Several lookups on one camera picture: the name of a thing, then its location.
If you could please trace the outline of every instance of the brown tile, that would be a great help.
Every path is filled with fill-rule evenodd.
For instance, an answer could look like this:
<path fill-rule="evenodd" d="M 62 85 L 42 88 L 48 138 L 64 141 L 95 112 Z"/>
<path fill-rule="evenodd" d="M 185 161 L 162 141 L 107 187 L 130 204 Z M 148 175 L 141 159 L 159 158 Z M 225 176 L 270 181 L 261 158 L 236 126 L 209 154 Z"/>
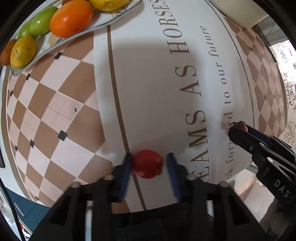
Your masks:
<path fill-rule="evenodd" d="M 250 48 L 249 48 L 249 46 L 248 46 L 248 45 L 246 44 L 246 42 L 243 41 L 239 36 L 237 36 L 237 40 L 238 40 L 238 42 L 239 42 L 239 44 L 240 44 L 240 46 L 241 46 L 242 51 L 244 52 L 244 54 L 245 54 L 246 56 L 248 56 L 249 53 L 250 53 Z"/>
<path fill-rule="evenodd" d="M 9 90 L 7 90 L 7 105 L 8 105 L 8 103 L 9 103 L 9 99 L 10 99 L 10 94 L 11 94 L 11 92 L 9 91 Z"/>
<path fill-rule="evenodd" d="M 34 142 L 35 146 L 50 159 L 59 142 L 58 133 L 41 121 Z"/>
<path fill-rule="evenodd" d="M 267 91 L 266 91 L 265 96 L 266 96 L 266 100 L 267 100 L 267 102 L 269 103 L 270 107 L 272 107 L 272 104 L 273 104 L 273 102 L 274 102 L 274 95 L 273 95 L 273 93 L 271 92 L 269 86 L 267 87 Z"/>
<path fill-rule="evenodd" d="M 267 73 L 267 70 L 263 64 L 261 65 L 260 73 L 262 74 L 265 81 L 268 83 L 269 82 L 269 74 Z"/>
<path fill-rule="evenodd" d="M 19 170 L 19 172 L 20 172 L 20 177 L 21 177 L 22 181 L 25 182 L 25 176 L 26 176 L 26 175 L 22 172 L 21 169 L 18 168 L 18 170 Z"/>
<path fill-rule="evenodd" d="M 36 196 L 34 196 L 34 194 L 31 193 L 30 191 L 28 191 L 28 192 L 30 193 L 30 195 L 31 195 L 31 197 L 32 197 L 32 199 L 33 199 L 33 201 L 34 201 L 34 202 L 37 202 Z"/>
<path fill-rule="evenodd" d="M 226 22 L 228 23 L 229 27 L 232 29 L 235 34 L 238 34 L 240 31 L 240 28 L 237 27 L 229 18 L 225 18 Z"/>
<path fill-rule="evenodd" d="M 36 187 L 40 188 L 43 177 L 29 163 L 27 165 L 26 176 Z"/>
<path fill-rule="evenodd" d="M 8 125 L 8 129 L 10 129 L 10 123 L 11 123 L 11 118 L 9 117 L 9 115 L 7 115 L 7 125 Z"/>
<path fill-rule="evenodd" d="M 54 94 L 54 90 L 43 84 L 39 84 L 31 99 L 28 109 L 39 119 L 42 119 L 42 116 Z"/>
<path fill-rule="evenodd" d="M 68 128 L 67 137 L 95 153 L 105 141 L 100 113 L 84 105 Z"/>
<path fill-rule="evenodd" d="M 30 153 L 30 142 L 28 139 L 24 136 L 22 132 L 19 134 L 19 139 L 17 142 L 17 150 L 21 153 L 21 155 L 28 160 L 29 153 Z"/>
<path fill-rule="evenodd" d="M 245 28 L 242 28 L 242 31 L 245 33 L 245 35 L 247 35 L 247 37 L 254 42 L 255 37 L 249 32 L 251 31 L 251 29 L 246 30 Z"/>
<path fill-rule="evenodd" d="M 280 108 L 278 107 L 278 114 L 276 116 L 276 119 L 278 120 L 278 122 L 280 123 L 281 122 L 281 117 L 283 116 Z"/>
<path fill-rule="evenodd" d="M 257 85 L 255 86 L 255 94 L 256 94 L 256 99 L 257 99 L 258 110 L 261 111 L 263 103 L 264 103 L 264 96 Z"/>
<path fill-rule="evenodd" d="M 39 192 L 39 200 L 42 202 L 44 205 L 48 207 L 52 207 L 54 205 L 54 201 L 52 201 L 48 196 L 46 196 L 43 192 Z"/>
<path fill-rule="evenodd" d="M 62 191 L 65 191 L 75 179 L 73 175 L 52 161 L 49 162 L 44 177 Z"/>
<path fill-rule="evenodd" d="M 262 61 L 263 59 L 263 54 L 260 53 L 259 49 L 256 47 L 255 44 L 253 44 L 252 46 L 252 50 L 255 53 L 255 55 L 257 55 L 258 59 L 260 59 L 260 61 Z"/>
<path fill-rule="evenodd" d="M 15 84 L 15 87 L 13 88 L 13 95 L 16 98 L 19 97 L 25 82 L 26 82 L 26 76 L 24 74 L 20 74 Z"/>
<path fill-rule="evenodd" d="M 252 75 L 252 79 L 256 83 L 257 79 L 258 79 L 259 71 L 249 58 L 247 58 L 247 63 L 248 63 L 248 66 L 249 66 L 249 69 L 250 69 L 250 72 Z"/>
<path fill-rule="evenodd" d="M 94 66 L 80 62 L 63 83 L 59 92 L 85 103 L 95 89 Z"/>
<path fill-rule="evenodd" d="M 102 158 L 98 155 L 94 155 L 94 157 L 89 161 L 86 167 L 82 170 L 78 178 L 87 182 L 94 183 L 103 176 L 106 176 L 112 173 L 113 165 L 112 162 Z"/>
<path fill-rule="evenodd" d="M 27 108 L 24 107 L 21 102 L 17 101 L 17 105 L 15 106 L 15 112 L 13 114 L 12 120 L 19 130 L 20 130 L 20 126 L 22 125 L 22 120 L 24 118 L 26 109 Z"/>
<path fill-rule="evenodd" d="M 39 61 L 37 62 L 37 64 L 33 68 L 30 77 L 32 79 L 40 82 L 43 75 L 45 74 L 47 69 L 51 66 L 53 61 L 54 61 L 53 55 L 51 55 L 51 54 L 44 55 L 41 59 L 39 59 Z"/>
<path fill-rule="evenodd" d="M 264 133 L 267 123 L 261 114 L 259 115 L 258 121 L 259 121 L 259 131 Z"/>
<path fill-rule="evenodd" d="M 121 203 L 111 203 L 111 210 L 113 214 L 130 213 L 130 209 L 126 200 L 123 199 Z"/>
<path fill-rule="evenodd" d="M 258 34 L 256 34 L 255 39 L 258 41 L 258 43 L 261 45 L 261 47 L 264 49 L 264 42 L 262 41 L 262 39 L 258 36 Z"/>
<path fill-rule="evenodd" d="M 11 149 L 12 149 L 13 156 L 15 157 L 15 153 L 16 153 L 15 145 L 12 142 L 10 142 L 10 144 L 11 144 Z"/>
<path fill-rule="evenodd" d="M 269 120 L 268 120 L 268 125 L 270 127 L 270 129 L 274 129 L 274 122 L 276 121 L 276 116 L 274 115 L 274 112 L 271 111 L 270 116 L 269 116 Z"/>
<path fill-rule="evenodd" d="M 94 33 L 88 33 L 76 38 L 63 51 L 63 56 L 82 60 L 94 48 Z"/>

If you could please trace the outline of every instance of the lace curtain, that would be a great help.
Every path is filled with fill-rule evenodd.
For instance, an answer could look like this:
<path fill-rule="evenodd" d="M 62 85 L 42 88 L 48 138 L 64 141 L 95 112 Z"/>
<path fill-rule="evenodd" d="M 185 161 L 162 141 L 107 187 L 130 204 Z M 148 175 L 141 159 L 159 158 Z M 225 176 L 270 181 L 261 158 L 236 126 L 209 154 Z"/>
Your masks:
<path fill-rule="evenodd" d="M 287 127 L 280 139 L 291 147 L 296 146 L 296 51 L 290 41 L 272 45 L 278 61 L 278 67 L 284 81 L 288 105 Z"/>

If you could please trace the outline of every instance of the orange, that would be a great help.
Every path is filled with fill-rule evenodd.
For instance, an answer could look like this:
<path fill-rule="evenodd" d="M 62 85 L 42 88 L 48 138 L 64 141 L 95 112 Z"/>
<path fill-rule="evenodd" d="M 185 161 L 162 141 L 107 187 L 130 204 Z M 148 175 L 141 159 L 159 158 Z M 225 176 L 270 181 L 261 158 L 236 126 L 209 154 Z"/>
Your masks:
<path fill-rule="evenodd" d="M 9 40 L 9 42 L 6 44 L 5 48 L 3 49 L 0 55 L 0 64 L 6 65 L 6 66 L 10 65 L 11 50 L 16 42 L 17 42 L 16 39 L 12 39 L 12 40 Z"/>
<path fill-rule="evenodd" d="M 85 0 L 65 3 L 52 16 L 50 31 L 57 37 L 67 38 L 84 30 L 93 17 L 94 9 Z"/>

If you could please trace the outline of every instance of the das logo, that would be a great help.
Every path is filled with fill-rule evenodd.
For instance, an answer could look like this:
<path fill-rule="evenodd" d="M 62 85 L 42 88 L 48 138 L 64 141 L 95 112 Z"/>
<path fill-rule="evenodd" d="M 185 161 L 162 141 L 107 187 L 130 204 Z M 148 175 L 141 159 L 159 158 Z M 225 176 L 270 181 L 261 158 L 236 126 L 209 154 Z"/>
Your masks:
<path fill-rule="evenodd" d="M 275 187 L 280 187 L 279 188 L 279 191 L 281 191 L 281 193 L 283 193 L 283 191 L 284 191 L 284 189 L 285 189 L 285 186 L 280 186 L 280 184 L 281 184 L 281 181 L 278 179 L 277 181 L 276 181 L 276 183 L 274 184 L 274 186 Z M 284 197 L 287 197 L 288 195 L 289 195 L 289 193 L 290 193 L 290 191 L 286 191 L 286 193 L 284 193 Z"/>

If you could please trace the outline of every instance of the brown stripe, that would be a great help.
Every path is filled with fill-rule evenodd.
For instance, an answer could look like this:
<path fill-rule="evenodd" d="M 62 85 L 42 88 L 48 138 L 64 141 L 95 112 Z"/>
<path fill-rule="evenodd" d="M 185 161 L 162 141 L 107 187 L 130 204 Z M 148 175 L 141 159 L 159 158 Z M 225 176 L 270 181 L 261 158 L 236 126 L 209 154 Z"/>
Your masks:
<path fill-rule="evenodd" d="M 111 73 L 111 82 L 112 82 L 112 88 L 113 88 L 113 95 L 115 100 L 115 106 L 116 106 L 116 112 L 117 117 L 119 121 L 119 127 L 121 131 L 121 136 L 123 140 L 123 145 L 126 153 L 130 153 L 130 149 L 128 146 L 128 140 L 126 138 L 126 130 L 124 128 L 123 119 L 122 119 L 122 113 L 120 109 L 120 103 L 119 103 L 119 97 L 118 97 L 118 90 L 117 90 L 117 84 L 116 84 L 116 78 L 115 78 L 115 70 L 114 70 L 114 61 L 113 61 L 113 53 L 112 53 L 112 42 L 111 42 L 111 29 L 110 26 L 107 26 L 107 40 L 108 40 L 108 53 L 109 53 L 109 64 L 110 64 L 110 73 Z M 140 202 L 142 204 L 142 207 L 144 210 L 147 210 L 144 198 L 140 189 L 140 185 L 137 179 L 137 176 L 135 173 L 132 173 L 133 181 L 135 182 L 136 189 L 140 198 Z"/>

